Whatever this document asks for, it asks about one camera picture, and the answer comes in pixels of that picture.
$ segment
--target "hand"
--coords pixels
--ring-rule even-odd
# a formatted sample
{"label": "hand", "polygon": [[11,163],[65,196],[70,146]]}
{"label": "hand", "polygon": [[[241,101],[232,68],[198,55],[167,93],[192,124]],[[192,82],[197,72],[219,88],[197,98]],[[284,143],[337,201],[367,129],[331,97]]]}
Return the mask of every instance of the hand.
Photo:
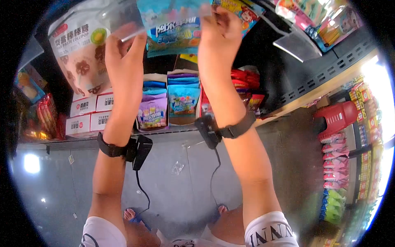
{"label": "hand", "polygon": [[125,43],[115,35],[106,40],[105,64],[113,87],[114,106],[139,104],[143,96],[143,56],[147,34]]}
{"label": "hand", "polygon": [[241,20],[220,6],[213,6],[212,16],[200,18],[201,39],[198,66],[202,81],[230,78],[230,72],[242,39]]}

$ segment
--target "black wrist strap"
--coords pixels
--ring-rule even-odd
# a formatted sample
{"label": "black wrist strap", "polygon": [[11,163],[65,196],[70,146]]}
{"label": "black wrist strap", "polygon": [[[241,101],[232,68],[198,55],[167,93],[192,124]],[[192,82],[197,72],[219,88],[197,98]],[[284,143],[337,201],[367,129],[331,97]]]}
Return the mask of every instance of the black wrist strap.
{"label": "black wrist strap", "polygon": [[255,113],[248,111],[244,118],[235,125],[228,125],[225,128],[218,129],[222,137],[235,139],[247,132],[255,122]]}
{"label": "black wrist strap", "polygon": [[104,140],[103,140],[103,135],[101,132],[99,132],[98,135],[98,143],[99,143],[99,148],[100,150],[106,154],[109,157],[119,157],[122,155],[126,155],[126,152],[128,150],[128,145],[126,145],[125,147],[118,147],[114,144],[107,144]]}

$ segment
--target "candy box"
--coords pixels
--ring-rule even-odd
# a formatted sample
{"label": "candy box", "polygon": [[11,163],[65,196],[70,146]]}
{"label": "candy box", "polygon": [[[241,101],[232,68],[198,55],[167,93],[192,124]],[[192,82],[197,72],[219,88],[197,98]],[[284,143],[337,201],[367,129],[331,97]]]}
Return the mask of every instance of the candy box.
{"label": "candy box", "polygon": [[96,112],[100,111],[111,111],[114,105],[114,95],[105,94],[98,96],[98,101],[96,103]]}
{"label": "candy box", "polygon": [[75,138],[90,138],[95,137],[97,133],[90,132],[90,117],[91,115],[84,115],[73,117],[66,120],[66,135]]}
{"label": "candy box", "polygon": [[90,117],[90,131],[104,130],[111,115],[111,111],[93,113]]}
{"label": "candy box", "polygon": [[81,99],[71,104],[70,117],[81,116],[96,111],[97,96]]}

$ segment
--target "pear paste lollipop package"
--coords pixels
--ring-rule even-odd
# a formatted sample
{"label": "pear paste lollipop package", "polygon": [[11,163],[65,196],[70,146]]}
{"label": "pear paste lollipop package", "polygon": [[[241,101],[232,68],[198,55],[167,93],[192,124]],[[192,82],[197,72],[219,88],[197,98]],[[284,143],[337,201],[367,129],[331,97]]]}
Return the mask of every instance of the pear paste lollipop package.
{"label": "pear paste lollipop package", "polygon": [[104,62],[105,40],[110,35],[97,19],[111,0],[87,0],[72,7],[49,27],[48,39],[56,60],[74,92],[84,97],[109,88]]}

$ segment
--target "gray floor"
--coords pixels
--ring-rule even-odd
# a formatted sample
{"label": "gray floor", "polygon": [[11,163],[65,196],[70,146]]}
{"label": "gray floor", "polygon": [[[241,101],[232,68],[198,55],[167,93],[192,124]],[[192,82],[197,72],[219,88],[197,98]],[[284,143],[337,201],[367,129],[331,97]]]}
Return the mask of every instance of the gray floor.
{"label": "gray floor", "polygon": [[[322,155],[311,128],[311,109],[299,109],[277,123],[258,128],[269,154],[278,200],[295,233],[305,232],[319,213],[322,199]],[[198,132],[151,136],[154,141],[139,172],[141,185],[149,194],[151,208],[143,218],[169,239],[198,236],[212,219],[215,203],[210,195],[210,177],[218,165],[214,151]],[[97,150],[18,150],[12,164],[13,176],[27,212],[49,246],[78,246],[92,199],[92,173]],[[230,209],[241,204],[240,183],[221,143],[222,166],[213,179],[218,203]],[[40,157],[40,172],[24,169],[24,156]],[[75,162],[70,165],[68,157]],[[184,164],[173,173],[176,162]],[[122,207],[146,208],[135,172],[126,168]]]}

